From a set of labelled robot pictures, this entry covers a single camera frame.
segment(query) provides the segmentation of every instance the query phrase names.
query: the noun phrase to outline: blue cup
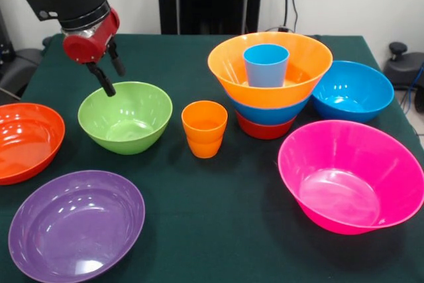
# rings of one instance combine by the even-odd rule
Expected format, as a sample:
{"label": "blue cup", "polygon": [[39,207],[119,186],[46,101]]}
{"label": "blue cup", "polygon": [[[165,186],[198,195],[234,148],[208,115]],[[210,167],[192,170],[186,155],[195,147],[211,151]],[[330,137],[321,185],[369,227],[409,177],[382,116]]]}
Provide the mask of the blue cup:
{"label": "blue cup", "polygon": [[277,44],[258,44],[244,51],[249,86],[281,87],[290,53]]}

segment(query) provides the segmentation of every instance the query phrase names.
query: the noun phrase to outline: green bowl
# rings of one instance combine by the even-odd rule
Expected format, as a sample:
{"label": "green bowl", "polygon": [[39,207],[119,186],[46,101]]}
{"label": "green bowl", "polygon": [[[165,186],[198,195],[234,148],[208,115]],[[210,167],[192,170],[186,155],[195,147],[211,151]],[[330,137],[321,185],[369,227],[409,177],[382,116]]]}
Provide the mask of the green bowl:
{"label": "green bowl", "polygon": [[90,94],[78,110],[81,128],[100,146],[122,155],[138,154],[165,131],[172,114],[168,94],[142,82],[113,84],[116,94],[103,89]]}

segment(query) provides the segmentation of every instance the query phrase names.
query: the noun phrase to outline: bowl rim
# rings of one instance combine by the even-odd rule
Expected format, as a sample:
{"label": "bowl rim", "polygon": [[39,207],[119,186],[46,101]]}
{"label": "bowl rim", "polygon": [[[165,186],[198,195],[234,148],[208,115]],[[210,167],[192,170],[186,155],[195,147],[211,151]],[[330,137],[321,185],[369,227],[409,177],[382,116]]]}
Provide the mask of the bowl rim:
{"label": "bowl rim", "polygon": [[333,61],[333,64],[334,63],[336,63],[336,64],[352,64],[352,65],[357,65],[357,66],[360,66],[360,67],[362,67],[362,68],[364,68],[365,70],[368,70],[368,71],[373,71],[373,72],[375,72],[375,73],[377,73],[378,74],[378,76],[380,76],[382,79],[384,79],[384,81],[388,84],[388,87],[390,87],[392,90],[391,90],[391,98],[390,98],[390,100],[388,101],[388,102],[386,102],[383,106],[381,106],[381,107],[378,107],[378,108],[375,108],[375,109],[372,109],[372,110],[368,110],[368,111],[362,111],[362,112],[359,112],[359,111],[351,111],[351,110],[348,110],[348,109],[342,109],[342,108],[340,108],[340,107],[335,107],[334,105],[332,105],[332,104],[328,104],[327,102],[325,102],[324,100],[322,100],[322,99],[320,99],[316,94],[315,94],[315,90],[317,89],[317,87],[318,87],[318,85],[319,85],[319,82],[318,82],[318,84],[317,84],[317,86],[315,86],[315,88],[313,89],[313,91],[312,91],[312,97],[314,98],[314,100],[315,101],[318,101],[319,103],[321,103],[321,104],[323,104],[323,105],[325,105],[325,106],[327,106],[328,108],[331,108],[331,109],[334,109],[334,110],[337,110],[337,111],[342,111],[342,112],[345,112],[345,113],[349,113],[349,114],[369,114],[369,113],[374,113],[374,112],[381,112],[383,109],[385,109],[387,106],[389,106],[390,105],[390,103],[393,101],[393,99],[394,99],[394,97],[395,97],[395,90],[394,90],[394,88],[393,88],[393,85],[392,85],[392,83],[389,81],[389,79],[383,74],[383,72],[381,72],[381,71],[378,71],[377,69],[374,69],[374,68],[372,68],[372,67],[370,67],[370,66],[367,66],[366,64],[362,64],[362,63],[359,63],[359,62],[354,62],[354,61],[346,61],[346,60],[334,60]]}
{"label": "bowl rim", "polygon": [[[212,71],[212,68],[211,68],[211,56],[212,56],[212,54],[215,52],[215,51],[217,51],[221,46],[224,46],[224,44],[226,44],[226,43],[228,43],[228,42],[230,42],[230,41],[232,41],[232,40],[234,40],[234,39],[236,39],[236,38],[240,38],[240,37],[247,37],[247,36],[251,36],[251,35],[254,35],[254,34],[268,34],[268,33],[270,33],[270,34],[284,34],[284,35],[286,35],[286,36],[288,36],[288,37],[299,37],[299,38],[308,38],[308,40],[310,40],[310,41],[312,41],[312,42],[315,42],[316,44],[318,44],[319,46],[322,46],[323,48],[324,48],[324,51],[327,51],[327,53],[329,54],[329,56],[331,57],[331,59],[330,59],[330,61],[329,61],[329,65],[325,68],[325,71],[322,71],[318,76],[315,76],[314,78],[310,78],[310,79],[308,79],[307,81],[304,81],[304,82],[301,82],[301,83],[297,83],[297,84],[293,84],[293,85],[290,85],[290,86],[282,86],[282,87],[257,87],[257,86],[244,86],[243,84],[238,84],[238,83],[235,83],[235,82],[232,82],[232,81],[229,81],[229,80],[227,80],[227,79],[225,79],[225,78],[223,78],[222,76],[219,76],[218,74],[216,74],[214,71]],[[333,63],[333,53],[331,53],[331,50],[325,45],[325,44],[323,44],[322,42],[320,42],[320,41],[318,41],[318,40],[315,40],[314,38],[311,38],[310,36],[305,36],[305,35],[303,35],[303,34],[298,34],[298,33],[289,33],[289,32],[278,32],[278,31],[262,31],[262,32],[252,32],[252,33],[248,33],[248,34],[242,34],[242,35],[240,35],[240,36],[234,36],[234,37],[232,37],[232,38],[230,38],[230,39],[227,39],[227,40],[225,40],[225,41],[223,41],[223,42],[221,42],[221,43],[219,43],[216,47],[214,47],[213,49],[212,49],[212,51],[209,53],[209,55],[208,55],[208,57],[207,57],[207,66],[209,67],[209,69],[211,70],[211,72],[213,73],[213,75],[216,77],[216,78],[219,78],[220,80],[222,80],[222,81],[224,81],[224,82],[226,82],[226,83],[228,83],[228,84],[230,84],[230,85],[235,85],[235,86],[237,86],[237,87],[243,87],[243,88],[245,88],[245,89],[259,89],[259,90],[263,90],[263,91],[278,91],[278,90],[281,90],[281,89],[288,89],[288,88],[292,88],[292,87],[299,87],[299,86],[302,86],[302,85],[305,85],[305,84],[308,84],[308,83],[311,83],[311,82],[314,82],[314,81],[316,81],[317,79],[319,79],[319,78],[322,78],[322,76],[329,70],[329,68],[331,67],[331,64]]]}
{"label": "bowl rim", "polygon": [[168,117],[166,118],[166,120],[162,123],[162,125],[158,128],[158,129],[155,129],[154,131],[152,131],[151,133],[149,133],[148,135],[146,135],[146,136],[143,136],[143,137],[138,137],[137,139],[129,139],[129,140],[126,140],[126,141],[111,141],[111,140],[109,140],[109,139],[105,139],[104,137],[99,137],[99,136],[97,136],[97,135],[95,135],[95,134],[91,134],[83,125],[82,125],[82,123],[81,123],[81,117],[80,117],[80,115],[81,115],[81,109],[82,109],[82,107],[84,106],[84,104],[87,102],[87,100],[92,96],[92,95],[94,95],[94,94],[96,94],[97,92],[99,92],[99,91],[102,91],[103,90],[103,88],[101,87],[101,88],[99,88],[99,89],[97,89],[97,90],[95,90],[94,92],[92,92],[91,94],[89,94],[83,101],[82,101],[82,103],[81,103],[81,105],[79,106],[79,108],[78,108],[78,115],[77,115],[77,117],[78,117],[78,123],[79,123],[79,126],[83,129],[83,131],[87,134],[87,135],[89,135],[89,136],[91,136],[91,137],[93,137],[93,138],[95,138],[95,139],[98,139],[99,141],[103,141],[103,142],[111,142],[111,143],[115,143],[115,142],[117,142],[117,143],[121,143],[121,142],[134,142],[134,141],[141,141],[142,139],[145,139],[145,138],[147,138],[147,137],[150,137],[150,136],[152,136],[152,135],[154,135],[154,134],[156,134],[158,131],[160,131],[160,130],[162,130],[167,124],[168,124],[168,122],[170,121],[170,119],[171,119],[171,116],[172,116],[172,112],[173,112],[173,110],[174,110],[174,106],[172,105],[172,100],[171,100],[171,97],[163,90],[163,89],[161,89],[160,87],[158,87],[158,86],[155,86],[155,85],[153,85],[153,84],[150,84],[150,83],[146,83],[146,82],[138,82],[138,81],[125,81],[125,82],[117,82],[117,83],[114,83],[113,84],[113,86],[115,87],[115,86],[120,86],[120,85],[125,85],[125,84],[141,84],[141,86],[150,86],[150,87],[153,87],[154,89],[157,89],[158,91],[160,91],[160,92],[162,92],[165,96],[166,96],[166,99],[169,101],[169,103],[170,103],[170,107],[171,107],[171,109],[170,109],[170,113],[169,113],[169,115],[168,115]]}
{"label": "bowl rim", "polygon": [[[19,206],[19,208],[16,210],[16,212],[15,212],[15,214],[14,214],[14,216],[13,216],[13,218],[12,218],[12,221],[11,221],[11,224],[9,225],[9,231],[8,231],[8,234],[7,234],[7,250],[9,251],[9,254],[11,255],[11,258],[12,258],[12,261],[13,261],[13,263],[16,265],[16,267],[22,272],[22,273],[24,273],[25,275],[27,275],[29,278],[32,278],[33,280],[36,280],[36,281],[39,281],[39,282],[48,282],[48,281],[44,281],[44,280],[40,280],[39,278],[35,278],[34,276],[32,276],[32,275],[29,275],[29,274],[27,274],[27,272],[26,271],[24,271],[23,270],[23,268],[21,267],[21,266],[19,266],[16,262],[15,262],[15,258],[13,257],[13,255],[12,255],[12,253],[11,253],[11,229],[12,229],[12,226],[13,226],[13,224],[14,224],[14,222],[15,222],[15,219],[17,218],[17,215],[18,215],[18,212],[21,210],[21,208],[22,207],[24,207],[24,205],[27,203],[27,201],[29,201],[29,199],[36,193],[36,192],[39,192],[42,188],[45,188],[47,185],[50,185],[50,184],[52,184],[52,183],[54,183],[54,182],[58,182],[58,180],[61,180],[62,178],[67,178],[68,176],[72,176],[72,175],[74,175],[74,174],[80,174],[80,173],[82,173],[82,172],[102,172],[102,173],[108,173],[108,174],[110,174],[110,175],[113,175],[113,177],[114,178],[118,178],[118,179],[121,179],[121,180],[124,180],[124,182],[128,182],[129,183],[129,185],[130,186],[132,186],[133,188],[134,188],[134,190],[136,190],[136,192],[137,192],[137,194],[140,196],[140,202],[141,202],[141,204],[142,204],[142,206],[143,206],[143,208],[144,208],[144,215],[143,215],[143,217],[142,217],[142,219],[141,219],[141,222],[140,222],[140,229],[137,231],[137,234],[134,236],[134,240],[133,240],[133,242],[130,244],[130,246],[127,248],[127,249],[125,249],[125,251],[123,251],[120,255],[119,255],[119,257],[116,259],[116,261],[115,262],[112,262],[111,264],[109,264],[108,266],[106,266],[105,268],[100,268],[101,269],[101,271],[99,271],[99,270],[96,270],[96,271],[94,271],[94,272],[92,272],[92,273],[95,273],[93,276],[91,276],[90,278],[86,278],[86,279],[83,279],[83,281],[86,281],[86,280],[91,280],[92,278],[96,278],[96,277],[98,277],[100,274],[103,274],[103,273],[105,273],[105,272],[107,272],[108,270],[110,270],[111,268],[113,268],[115,265],[117,265],[117,263],[120,261],[120,260],[122,260],[127,254],[128,254],[128,252],[134,247],[134,245],[135,245],[135,243],[137,242],[137,240],[138,240],[138,238],[140,237],[140,234],[141,234],[141,231],[142,231],[142,229],[143,229],[143,227],[144,227],[144,222],[146,221],[146,203],[144,202],[144,198],[143,198],[143,195],[141,194],[141,191],[139,190],[139,188],[134,184],[134,182],[132,182],[131,180],[129,180],[129,179],[127,179],[127,178],[125,178],[124,176],[122,176],[122,175],[120,175],[120,174],[117,174],[117,173],[115,173],[115,172],[109,172],[109,171],[106,171],[106,170],[94,170],[94,169],[89,169],[89,170],[77,170],[77,171],[75,171],[75,172],[68,172],[67,174],[63,174],[63,175],[61,175],[61,176],[58,176],[58,177],[55,177],[55,178],[53,178],[52,180],[50,180],[49,182],[47,182],[47,183],[45,183],[45,184],[43,184],[43,185],[41,185],[40,187],[38,187],[37,189],[35,189],[33,192],[31,192],[31,194],[29,194],[28,195],[28,197],[26,197],[26,199],[24,200],[24,202],[22,202],[22,204],[20,204],[20,206]],[[69,282],[67,282],[67,283],[79,283],[79,282],[82,282],[81,281],[81,279],[75,279],[75,280],[69,280]]]}
{"label": "bowl rim", "polygon": [[239,101],[236,101],[235,98],[233,98],[226,90],[224,90],[224,91],[228,95],[228,97],[230,98],[231,102],[237,103],[237,104],[239,104],[243,107],[247,107],[249,109],[261,110],[261,111],[282,111],[284,109],[297,107],[297,106],[299,106],[299,104],[307,103],[308,100],[311,98],[311,95],[312,95],[312,94],[308,95],[306,98],[302,99],[300,102],[297,102],[297,103],[294,103],[294,104],[291,104],[291,105],[288,105],[288,106],[283,106],[283,107],[255,107],[255,106],[250,106],[250,105],[241,103]]}
{"label": "bowl rim", "polygon": [[297,131],[302,130],[306,127],[311,127],[311,126],[317,126],[317,125],[323,125],[326,123],[341,123],[342,125],[351,125],[351,126],[358,126],[358,127],[365,127],[366,129],[369,129],[370,131],[374,131],[375,133],[379,134],[379,135],[383,135],[386,138],[390,139],[391,141],[395,142],[395,144],[397,144],[400,148],[402,148],[404,151],[406,151],[406,153],[408,153],[408,155],[411,157],[414,165],[416,165],[416,167],[418,167],[419,171],[421,172],[421,179],[423,180],[423,188],[424,188],[424,171],[423,168],[421,167],[421,165],[419,164],[418,160],[416,159],[416,157],[412,154],[412,152],[406,148],[406,146],[404,146],[401,142],[399,142],[397,139],[395,139],[393,136],[379,130],[376,129],[375,127],[371,127],[369,125],[366,124],[362,124],[362,123],[357,123],[357,122],[353,122],[353,121],[344,121],[341,119],[329,119],[329,120],[324,120],[324,121],[317,121],[317,122],[312,122],[309,124],[306,124],[298,129],[296,129],[294,132],[292,132],[289,136],[287,136],[286,139],[284,139],[280,150],[278,151],[278,171],[280,173],[280,178],[283,180],[284,185],[286,186],[286,188],[290,191],[291,195],[302,205],[304,205],[305,207],[307,207],[308,209],[310,209],[311,211],[313,211],[314,213],[316,213],[317,215],[320,215],[321,217],[324,217],[328,220],[331,220],[332,222],[341,224],[341,225],[346,225],[348,227],[354,227],[357,229],[367,229],[367,230],[377,230],[377,229],[383,229],[383,228],[388,228],[388,227],[393,227],[395,225],[399,225],[401,223],[406,222],[407,220],[411,219],[423,206],[424,203],[424,192],[421,195],[421,202],[419,203],[419,205],[417,205],[417,207],[406,217],[404,217],[403,219],[399,220],[399,221],[395,221],[392,223],[387,223],[387,224],[382,224],[382,225],[355,225],[353,223],[347,223],[347,222],[343,222],[343,221],[339,221],[337,219],[331,218],[331,217],[327,217],[326,215],[323,215],[322,213],[318,212],[316,209],[314,209],[313,207],[310,207],[309,205],[306,205],[303,200],[300,199],[300,197],[294,192],[294,190],[288,186],[287,182],[286,182],[286,178],[284,177],[283,173],[282,173],[282,165],[280,164],[280,158],[282,157],[282,153],[283,153],[283,148],[286,145],[286,143],[288,142],[289,138],[294,135]]}
{"label": "bowl rim", "polygon": [[16,176],[20,176],[22,174],[26,174],[27,172],[30,172],[32,169],[39,167],[41,164],[43,164],[44,162],[46,162],[46,160],[48,160],[52,155],[56,154],[59,151],[59,148],[61,147],[64,139],[65,139],[65,132],[66,132],[66,126],[65,126],[65,121],[63,119],[63,117],[59,114],[59,112],[55,111],[53,108],[49,107],[49,106],[45,106],[43,104],[38,104],[38,103],[13,103],[13,104],[5,104],[5,105],[0,105],[0,109],[6,109],[8,107],[16,107],[16,106],[21,106],[21,107],[40,107],[42,109],[47,110],[48,112],[50,112],[51,114],[54,114],[55,116],[57,116],[57,118],[60,120],[60,136],[59,136],[59,143],[56,145],[56,147],[50,151],[50,153],[44,157],[42,160],[40,160],[37,164],[35,164],[34,166],[27,168],[25,170],[22,170],[21,172],[18,172],[16,174],[9,174],[7,176],[0,176],[0,180],[3,181],[7,181],[7,180],[12,180],[14,177]]}

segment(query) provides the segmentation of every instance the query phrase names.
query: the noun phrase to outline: red bowl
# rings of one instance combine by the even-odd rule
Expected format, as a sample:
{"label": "red bowl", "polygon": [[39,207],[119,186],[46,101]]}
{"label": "red bowl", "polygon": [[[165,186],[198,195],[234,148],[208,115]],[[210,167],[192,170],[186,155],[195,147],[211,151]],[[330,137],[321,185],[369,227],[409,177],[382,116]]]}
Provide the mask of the red bowl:
{"label": "red bowl", "polygon": [[261,125],[245,119],[239,112],[236,112],[237,121],[241,129],[249,136],[256,139],[278,139],[284,136],[292,127],[296,116],[288,122],[279,125]]}
{"label": "red bowl", "polygon": [[58,152],[65,123],[53,109],[33,103],[0,106],[0,185],[44,170]]}

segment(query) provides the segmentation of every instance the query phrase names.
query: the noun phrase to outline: green tablecloth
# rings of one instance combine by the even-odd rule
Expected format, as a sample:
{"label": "green tablecloth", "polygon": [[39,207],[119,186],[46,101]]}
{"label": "green tablecloth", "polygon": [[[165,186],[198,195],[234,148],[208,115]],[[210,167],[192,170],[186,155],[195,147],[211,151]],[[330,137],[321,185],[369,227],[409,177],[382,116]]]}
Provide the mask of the green tablecloth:
{"label": "green tablecloth", "polygon": [[[149,150],[119,156],[95,144],[78,126],[77,110],[98,88],[96,79],[68,60],[56,36],[25,101],[57,110],[66,122],[64,143],[37,177],[0,188],[0,282],[31,282],[12,263],[9,224],[19,205],[47,181],[76,170],[116,172],[134,182],[146,202],[146,222],[130,253],[96,282],[423,282],[424,210],[393,227],[347,237],[325,231],[300,210],[280,180],[276,158],[282,139],[258,141],[236,124],[229,99],[207,67],[207,55],[226,36],[120,35],[127,67],[123,79],[109,61],[113,81],[149,82],[164,89],[174,114]],[[359,36],[323,36],[337,60],[377,68]],[[185,105],[212,99],[229,110],[219,154],[191,155],[180,123]],[[308,105],[291,130],[318,120]],[[391,134],[424,164],[424,152],[398,103],[371,123]]]}

